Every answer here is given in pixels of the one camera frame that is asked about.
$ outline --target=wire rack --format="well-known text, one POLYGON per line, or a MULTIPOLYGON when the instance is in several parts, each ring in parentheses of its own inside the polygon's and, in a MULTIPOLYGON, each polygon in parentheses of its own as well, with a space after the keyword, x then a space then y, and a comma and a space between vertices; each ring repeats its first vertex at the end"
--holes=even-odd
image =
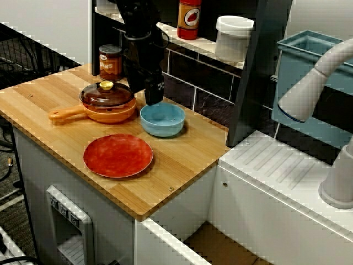
POLYGON ((0 89, 76 66, 79 64, 0 24, 0 89))

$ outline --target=sauce jar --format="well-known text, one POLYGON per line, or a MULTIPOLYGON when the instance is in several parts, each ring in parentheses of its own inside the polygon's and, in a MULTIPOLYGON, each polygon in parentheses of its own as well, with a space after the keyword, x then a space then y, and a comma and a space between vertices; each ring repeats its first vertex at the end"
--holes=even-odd
POLYGON ((122 79, 121 48, 106 44, 99 47, 100 79, 105 81, 118 81, 122 79))
POLYGON ((199 28, 201 0, 180 0, 177 35, 184 40, 195 40, 199 28))

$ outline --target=tile backsplash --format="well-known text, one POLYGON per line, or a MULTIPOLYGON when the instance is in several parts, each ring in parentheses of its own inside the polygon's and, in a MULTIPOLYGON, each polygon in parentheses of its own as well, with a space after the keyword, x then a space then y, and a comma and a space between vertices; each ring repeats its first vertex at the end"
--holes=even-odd
MULTIPOLYGON (((167 98, 229 127, 242 70, 175 44, 166 49, 161 66, 167 98)), ((332 165, 339 149, 271 119, 276 85, 271 78, 257 129, 332 165)))

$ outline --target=white container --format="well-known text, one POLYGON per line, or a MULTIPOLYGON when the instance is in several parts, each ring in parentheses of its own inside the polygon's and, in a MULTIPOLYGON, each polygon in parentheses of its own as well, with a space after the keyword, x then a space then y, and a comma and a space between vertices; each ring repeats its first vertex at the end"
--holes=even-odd
POLYGON ((253 25, 253 20, 243 17, 219 17, 216 24, 216 56, 226 61, 245 61, 253 25))
POLYGON ((97 10, 105 14, 119 14, 116 3, 109 0, 97 0, 97 10))

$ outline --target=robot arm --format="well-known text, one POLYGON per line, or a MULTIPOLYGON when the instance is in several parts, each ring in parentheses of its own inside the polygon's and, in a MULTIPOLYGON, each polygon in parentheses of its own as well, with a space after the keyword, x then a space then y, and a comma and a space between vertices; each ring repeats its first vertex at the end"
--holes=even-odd
POLYGON ((115 0, 125 22, 122 45, 124 71, 130 89, 136 93, 145 89, 146 103, 163 100, 164 78, 159 66, 164 58, 163 32, 156 26, 161 20, 159 10, 151 0, 115 0))

